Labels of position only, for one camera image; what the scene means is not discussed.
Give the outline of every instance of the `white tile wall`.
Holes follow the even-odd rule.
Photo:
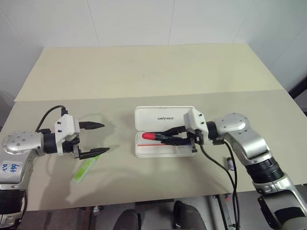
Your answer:
[[[306,0],[1,0],[0,9],[0,92],[13,97],[44,46],[248,42],[286,89],[307,70]]]
[[[232,43],[252,0],[175,0],[170,45]]]
[[[270,67],[286,90],[292,89],[307,75],[306,27]]]
[[[35,55],[44,46],[98,46],[85,0],[1,0],[0,8]]]
[[[101,46],[167,45],[173,0],[88,0]]]

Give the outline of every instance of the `green marker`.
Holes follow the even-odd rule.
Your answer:
[[[87,175],[88,171],[91,169],[91,167],[95,164],[95,162],[98,160],[99,156],[92,157],[87,159],[81,166],[81,168],[75,173],[75,175],[72,178],[72,182],[74,183],[80,183],[82,179]]]

